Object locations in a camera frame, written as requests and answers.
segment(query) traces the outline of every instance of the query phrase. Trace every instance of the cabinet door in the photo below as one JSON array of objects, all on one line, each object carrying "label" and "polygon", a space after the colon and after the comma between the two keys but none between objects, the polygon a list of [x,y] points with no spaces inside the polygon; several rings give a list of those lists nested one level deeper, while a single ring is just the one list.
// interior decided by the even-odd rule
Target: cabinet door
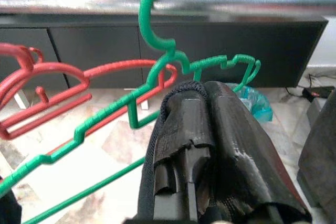
[{"label": "cabinet door", "polygon": [[[58,62],[46,29],[1,28],[0,42],[36,47],[40,49],[45,61]],[[0,81],[20,68],[13,57],[0,57]],[[25,88],[43,86],[45,89],[66,89],[67,84],[62,73],[43,74],[33,77]]]},{"label": "cabinet door", "polygon": [[[87,70],[99,65],[140,59],[136,27],[52,28],[52,38],[62,62]],[[70,86],[77,80],[69,78]],[[142,70],[122,70],[92,79],[91,88],[136,88]]]},{"label": "cabinet door", "polygon": [[[176,48],[184,51],[190,61],[210,56],[247,54],[261,61],[261,69],[250,85],[255,87],[293,87],[308,63],[324,22],[236,22],[221,24],[154,25],[162,38],[174,38]],[[150,48],[140,37],[141,58],[158,59],[161,51]],[[182,76],[178,81],[192,79]],[[202,72],[202,81],[240,82],[247,65],[238,64],[228,70],[219,66]],[[148,71],[143,70],[144,81]]]}]

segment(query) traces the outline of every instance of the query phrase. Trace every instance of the green hanger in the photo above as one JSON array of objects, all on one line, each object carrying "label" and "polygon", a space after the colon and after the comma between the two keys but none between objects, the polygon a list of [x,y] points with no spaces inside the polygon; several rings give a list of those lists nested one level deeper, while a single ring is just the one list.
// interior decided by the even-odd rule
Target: green hanger
[{"label": "green hanger", "polygon": [[[37,168],[41,164],[53,164],[54,162],[58,161],[60,158],[64,157],[66,154],[71,152],[73,149],[78,147],[81,143],[83,143],[85,139],[85,132],[88,129],[90,129],[91,127],[99,123],[101,120],[108,117],[109,115],[111,115],[112,113],[119,110],[125,105],[128,106],[129,122],[132,128],[134,129],[140,128],[155,120],[159,114],[158,111],[141,120],[138,119],[138,113],[136,110],[137,107],[136,99],[155,87],[157,77],[160,71],[165,67],[167,63],[172,62],[180,63],[182,67],[182,74],[194,73],[194,80],[196,81],[200,81],[202,70],[205,68],[220,65],[222,69],[228,69],[234,67],[238,63],[245,63],[247,64],[245,74],[243,76],[241,83],[234,89],[234,91],[238,91],[239,89],[241,89],[244,85],[251,82],[252,79],[256,76],[256,74],[260,69],[261,63],[259,60],[255,60],[252,56],[248,55],[235,55],[232,60],[227,60],[226,56],[219,55],[190,63],[188,57],[184,52],[176,50],[176,42],[174,39],[160,38],[152,31],[150,21],[151,21],[151,8],[153,2],[154,0],[141,0],[139,10],[140,32],[148,45],[150,45],[155,49],[162,50],[165,53],[152,67],[146,83],[137,88],[136,90],[130,92],[129,94],[124,95],[118,101],[110,104],[108,107],[102,109],[96,115],[90,117],[89,119],[85,120],[82,124],[80,124],[78,127],[76,127],[73,140],[71,142],[69,142],[59,150],[55,151],[51,155],[38,155],[34,157],[31,161],[27,162],[26,164],[21,166],[17,171],[15,171],[10,176],[5,178],[3,182],[0,184],[0,197],[4,196],[11,189],[11,187],[17,184],[21,179],[23,179],[25,176],[27,176],[30,172],[32,172],[35,168]],[[95,184],[94,186],[91,186],[90,188],[80,192],[79,194],[70,197],[64,202],[50,208],[49,210],[25,222],[24,224],[38,223],[48,218],[49,216],[55,214],[56,212],[64,209],[65,207],[75,203],[81,198],[88,196],[94,191],[100,189],[101,187],[107,185],[108,183],[130,172],[131,170],[143,164],[143,162],[144,158],[134,162],[125,169],[104,179],[103,181]]]}]

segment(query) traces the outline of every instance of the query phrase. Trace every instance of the tiled floor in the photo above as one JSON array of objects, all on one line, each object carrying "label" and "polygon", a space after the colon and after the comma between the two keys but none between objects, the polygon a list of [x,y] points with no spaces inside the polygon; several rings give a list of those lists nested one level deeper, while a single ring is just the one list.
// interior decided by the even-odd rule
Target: tiled floor
[{"label": "tiled floor", "polygon": [[[302,194],[296,182],[296,173],[298,158],[310,131],[306,116],[309,102],[288,95],[284,89],[260,90],[268,97],[274,111],[273,121],[262,126]],[[129,92],[120,89],[90,91],[92,100],[80,107],[13,141],[0,140],[0,174],[6,177],[36,154],[46,153],[70,139],[79,123]],[[140,117],[157,110],[163,96],[164,93],[151,99],[148,111],[139,108]],[[33,97],[33,101],[37,102],[37,97]],[[11,101],[1,111],[0,119],[17,111],[18,106]],[[129,128],[127,115],[123,115],[88,136],[79,148],[56,164],[44,165],[33,171],[13,188],[23,206],[22,220],[30,219],[144,156],[152,129],[153,123],[134,131]],[[42,223],[122,223],[125,218],[131,218],[136,213],[140,176],[141,167]],[[313,208],[311,211],[314,223],[327,223],[320,209]]]}]

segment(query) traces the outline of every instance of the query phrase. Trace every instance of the white wall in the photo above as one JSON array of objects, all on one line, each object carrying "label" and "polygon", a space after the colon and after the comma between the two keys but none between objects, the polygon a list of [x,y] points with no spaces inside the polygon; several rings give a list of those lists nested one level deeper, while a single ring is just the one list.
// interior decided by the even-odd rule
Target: white wall
[{"label": "white wall", "polygon": [[329,22],[312,54],[308,67],[336,67],[336,17]]}]

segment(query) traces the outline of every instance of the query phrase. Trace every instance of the blue plastic bag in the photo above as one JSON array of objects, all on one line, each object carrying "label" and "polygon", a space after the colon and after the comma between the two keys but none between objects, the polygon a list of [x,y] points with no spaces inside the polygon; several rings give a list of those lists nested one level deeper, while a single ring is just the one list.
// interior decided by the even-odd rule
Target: blue plastic bag
[{"label": "blue plastic bag", "polygon": [[[226,83],[231,89],[236,87],[236,83]],[[236,92],[246,108],[258,120],[259,123],[272,121],[273,110],[266,96],[254,88],[243,86],[241,90]]]}]

